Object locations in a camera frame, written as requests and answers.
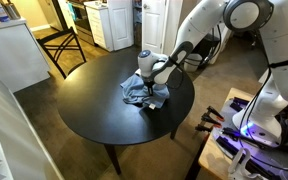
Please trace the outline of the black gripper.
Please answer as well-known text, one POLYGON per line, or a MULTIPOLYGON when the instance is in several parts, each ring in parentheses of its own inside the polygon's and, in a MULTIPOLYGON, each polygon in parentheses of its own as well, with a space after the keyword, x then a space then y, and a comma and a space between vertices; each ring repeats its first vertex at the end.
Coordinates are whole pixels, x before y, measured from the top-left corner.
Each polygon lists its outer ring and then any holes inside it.
POLYGON ((152 88, 153 85, 155 84, 155 82, 151 78, 147 78, 147 77, 143 77, 143 82, 147 88, 152 88))

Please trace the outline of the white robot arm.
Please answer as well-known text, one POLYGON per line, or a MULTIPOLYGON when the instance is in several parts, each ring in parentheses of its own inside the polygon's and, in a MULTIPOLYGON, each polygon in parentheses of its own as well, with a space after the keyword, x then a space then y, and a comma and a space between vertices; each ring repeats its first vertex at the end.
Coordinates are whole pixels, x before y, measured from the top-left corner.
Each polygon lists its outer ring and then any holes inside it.
POLYGON ((221 29, 257 30, 276 88, 288 101, 288 0, 201 0, 184 19, 170 55, 149 50, 138 56, 140 76, 148 86, 164 84, 172 71, 203 40, 209 40, 211 56, 221 46, 221 29))

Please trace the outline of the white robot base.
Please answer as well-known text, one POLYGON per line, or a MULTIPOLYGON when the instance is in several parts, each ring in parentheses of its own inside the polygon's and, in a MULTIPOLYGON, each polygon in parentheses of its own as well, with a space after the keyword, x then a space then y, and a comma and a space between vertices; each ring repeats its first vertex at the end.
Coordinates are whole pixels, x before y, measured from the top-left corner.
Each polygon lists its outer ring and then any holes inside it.
POLYGON ((259 94, 232 117, 243 136, 274 146, 281 142, 282 128, 275 116, 288 105, 288 81, 270 77, 259 94))

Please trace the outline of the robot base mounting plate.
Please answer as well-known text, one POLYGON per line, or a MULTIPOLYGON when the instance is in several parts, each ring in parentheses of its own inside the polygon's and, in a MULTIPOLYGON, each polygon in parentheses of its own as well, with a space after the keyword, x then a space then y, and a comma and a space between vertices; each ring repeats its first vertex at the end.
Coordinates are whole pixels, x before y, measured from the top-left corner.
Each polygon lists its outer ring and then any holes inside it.
POLYGON ((221 151, 231 160, 233 172, 228 177, 236 180, 288 180, 288 147, 272 148, 239 132, 232 117, 245 107, 233 98, 226 101, 220 114, 225 118, 221 128, 212 130, 212 136, 221 151))

